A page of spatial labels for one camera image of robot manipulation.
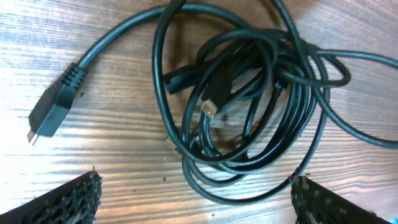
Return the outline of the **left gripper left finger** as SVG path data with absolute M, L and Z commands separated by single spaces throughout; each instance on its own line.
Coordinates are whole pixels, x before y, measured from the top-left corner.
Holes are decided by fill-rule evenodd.
M 1 224 L 92 224 L 100 205 L 102 177 L 89 171 L 1 215 Z

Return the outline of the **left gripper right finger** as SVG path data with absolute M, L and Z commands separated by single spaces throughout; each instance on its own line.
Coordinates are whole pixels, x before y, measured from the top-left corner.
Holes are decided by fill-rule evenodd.
M 291 179 L 290 196 L 298 224 L 389 224 L 306 176 Z

